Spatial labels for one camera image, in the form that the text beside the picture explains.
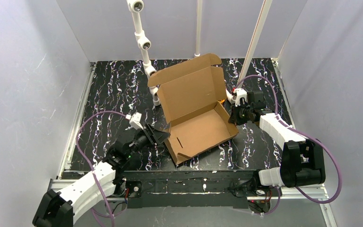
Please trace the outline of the brown cardboard box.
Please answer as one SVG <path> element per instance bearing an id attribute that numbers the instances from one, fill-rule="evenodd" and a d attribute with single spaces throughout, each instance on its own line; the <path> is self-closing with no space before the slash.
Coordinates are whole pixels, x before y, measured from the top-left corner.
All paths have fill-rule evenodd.
<path id="1" fill-rule="evenodd" d="M 213 53 L 153 73 L 148 86 L 157 95 L 170 136 L 165 145 L 176 165 L 234 138 L 239 130 L 229 123 L 221 100 L 226 86 L 221 59 Z"/>

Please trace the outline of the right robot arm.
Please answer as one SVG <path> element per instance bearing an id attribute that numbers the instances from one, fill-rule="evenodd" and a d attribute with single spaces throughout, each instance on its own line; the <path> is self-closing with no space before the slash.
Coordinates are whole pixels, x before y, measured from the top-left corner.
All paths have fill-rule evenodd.
<path id="1" fill-rule="evenodd" d="M 232 96 L 229 123 L 256 124 L 282 149 L 279 167 L 254 171 L 252 178 L 239 183 L 231 190 L 267 189 L 271 186 L 288 188 L 322 184 L 325 182 L 325 165 L 322 147 L 305 136 L 292 131 L 278 114 L 267 108 L 263 92 L 245 92 L 237 89 Z"/>

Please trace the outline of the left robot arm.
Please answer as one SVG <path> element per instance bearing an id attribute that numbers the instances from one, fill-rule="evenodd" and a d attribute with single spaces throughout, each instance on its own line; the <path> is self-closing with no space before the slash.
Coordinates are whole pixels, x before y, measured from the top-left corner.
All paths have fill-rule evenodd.
<path id="1" fill-rule="evenodd" d="M 121 174 L 128 168 L 133 154 L 145 147 L 161 145 L 169 137 L 169 132 L 155 129 L 149 124 L 137 130 L 125 131 L 92 171 L 57 192 L 47 191 L 32 224 L 35 227 L 74 226 L 84 213 L 124 184 Z"/>

